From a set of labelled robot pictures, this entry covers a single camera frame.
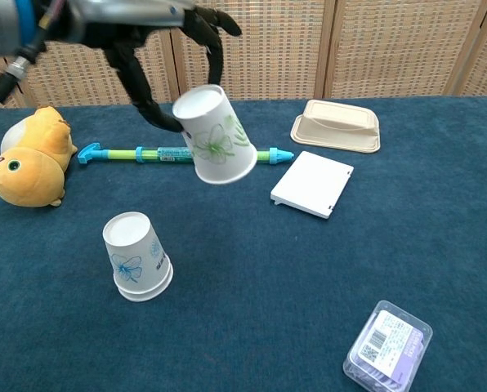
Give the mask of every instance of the white square panel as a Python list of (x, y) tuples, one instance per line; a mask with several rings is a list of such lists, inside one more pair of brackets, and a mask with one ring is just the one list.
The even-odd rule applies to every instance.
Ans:
[(270, 198), (275, 204), (327, 219), (353, 170), (353, 166), (303, 151), (270, 192)]

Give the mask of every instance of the stuffed animal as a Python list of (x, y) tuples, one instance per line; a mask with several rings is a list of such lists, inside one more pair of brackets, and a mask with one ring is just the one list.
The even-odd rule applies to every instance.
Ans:
[(58, 207), (65, 194), (65, 171), (77, 152), (71, 128), (51, 106), (23, 121), (20, 139), (2, 148), (0, 197), (19, 207)]

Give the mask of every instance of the plush toy eye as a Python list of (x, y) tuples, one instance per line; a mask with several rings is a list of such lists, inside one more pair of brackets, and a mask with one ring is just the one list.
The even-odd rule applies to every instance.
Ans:
[(7, 168), (9, 170), (11, 170), (12, 172), (15, 172), (15, 171), (17, 171), (20, 168), (20, 162), (18, 162), (18, 161), (10, 161), (7, 164)]

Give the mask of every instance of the clear plastic box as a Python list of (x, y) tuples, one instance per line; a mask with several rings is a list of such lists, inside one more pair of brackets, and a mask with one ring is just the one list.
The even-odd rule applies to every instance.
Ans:
[(379, 301), (343, 363), (344, 373), (371, 392), (409, 392), (432, 328)]

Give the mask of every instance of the paper cup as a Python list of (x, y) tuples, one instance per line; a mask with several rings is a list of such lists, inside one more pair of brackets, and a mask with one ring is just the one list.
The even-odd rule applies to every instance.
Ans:
[(140, 212), (115, 216), (102, 236), (118, 291), (130, 301), (147, 301), (172, 280), (172, 265), (150, 219)]
[(256, 165), (257, 149), (220, 86), (193, 88), (176, 100), (172, 112), (184, 127), (182, 135), (201, 180), (229, 184), (246, 176)]

